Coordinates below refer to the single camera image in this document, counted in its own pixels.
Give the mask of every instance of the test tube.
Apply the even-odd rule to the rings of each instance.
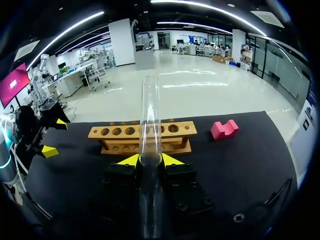
[[[158,165],[162,161],[160,89],[158,79],[147,76],[142,82],[139,161],[143,165],[139,188],[141,237],[161,239],[163,190]]]

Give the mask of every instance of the white floor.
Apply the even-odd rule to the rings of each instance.
[[[139,120],[142,80],[157,76],[162,119],[266,111],[288,143],[297,129],[297,112],[263,79],[208,57],[154,52],[156,68],[136,71],[134,64],[108,71],[108,88],[82,87],[68,102],[73,122]]]

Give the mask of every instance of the red foam block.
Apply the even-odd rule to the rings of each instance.
[[[211,133],[215,140],[222,140],[236,136],[238,130],[239,127],[233,120],[229,120],[224,125],[216,121],[211,128]]]

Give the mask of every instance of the pink screen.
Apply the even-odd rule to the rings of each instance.
[[[10,101],[29,84],[26,65],[22,64],[0,82],[0,99],[5,108]]]

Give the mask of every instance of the yellow triangle marker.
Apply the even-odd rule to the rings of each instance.
[[[121,161],[121,162],[118,162],[116,164],[119,164],[119,165],[129,164],[130,166],[136,167],[138,158],[139,158],[139,154],[137,153],[137,154],[135,154],[135,155],[133,155],[133,156]]]
[[[46,159],[51,158],[51,157],[59,154],[58,150],[55,147],[46,146],[46,145],[43,146],[41,152]]]
[[[185,164],[181,161],[178,161],[177,159],[174,159],[173,157],[165,154],[165,153],[162,153],[162,158],[163,158],[163,161],[164,161],[164,165],[165,166],[169,166],[171,164],[175,164],[175,165],[182,165],[182,164]]]
[[[58,118],[58,120],[56,121],[56,123],[57,123],[57,124],[64,124],[65,127],[66,127],[66,129],[68,130],[68,125],[67,125],[64,121],[62,121],[60,118]]]

